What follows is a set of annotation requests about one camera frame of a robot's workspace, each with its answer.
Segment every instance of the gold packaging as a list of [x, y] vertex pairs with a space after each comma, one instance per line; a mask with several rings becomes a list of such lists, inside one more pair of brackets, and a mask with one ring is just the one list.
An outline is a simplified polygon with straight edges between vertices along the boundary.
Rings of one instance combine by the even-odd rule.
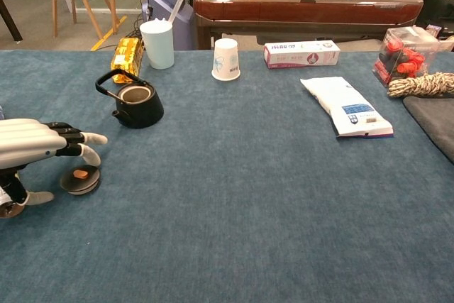
[[[122, 38], [115, 49], [111, 62], [111, 70], [122, 69], [139, 77], [140, 63], [143, 56], [143, 44], [139, 38]], [[131, 83], [124, 75], [115, 75], [113, 82], [117, 84]]]

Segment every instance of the medicine box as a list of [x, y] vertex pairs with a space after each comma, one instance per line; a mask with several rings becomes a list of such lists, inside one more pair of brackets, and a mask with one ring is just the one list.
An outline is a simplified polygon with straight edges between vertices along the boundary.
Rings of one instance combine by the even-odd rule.
[[266, 43], [264, 57], [270, 69], [335, 65], [340, 51], [332, 40]]
[[423, 28], [389, 28], [372, 71], [383, 85], [424, 76], [439, 49], [440, 42]]

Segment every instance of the plastic container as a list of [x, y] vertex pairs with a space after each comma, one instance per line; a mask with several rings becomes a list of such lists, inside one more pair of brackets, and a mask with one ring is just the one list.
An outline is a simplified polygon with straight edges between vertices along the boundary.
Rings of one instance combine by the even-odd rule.
[[384, 85], [394, 79], [423, 76], [439, 49], [440, 42], [423, 28], [389, 28], [373, 72]]

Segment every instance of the yellow tape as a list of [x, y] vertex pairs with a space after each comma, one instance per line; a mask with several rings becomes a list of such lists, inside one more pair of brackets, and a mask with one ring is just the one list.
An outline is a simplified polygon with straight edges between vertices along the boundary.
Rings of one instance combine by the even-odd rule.
[[[117, 28], [126, 20], [126, 18], [128, 18], [128, 17], [127, 16], [123, 16], [123, 18], [120, 19], [120, 23], [117, 25]], [[98, 50], [98, 48], [112, 35], [113, 32], [114, 32], [114, 30], [111, 28], [109, 30], [109, 32], [104, 35], [103, 38], [98, 40], [98, 43], [93, 45], [93, 47], [90, 49], [90, 51]]]

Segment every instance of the white package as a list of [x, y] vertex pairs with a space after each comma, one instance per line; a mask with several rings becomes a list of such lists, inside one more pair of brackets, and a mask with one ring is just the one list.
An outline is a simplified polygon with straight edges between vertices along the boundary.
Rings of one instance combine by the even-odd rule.
[[339, 137], [393, 136], [386, 121], [343, 77], [301, 79], [301, 83], [331, 116]]

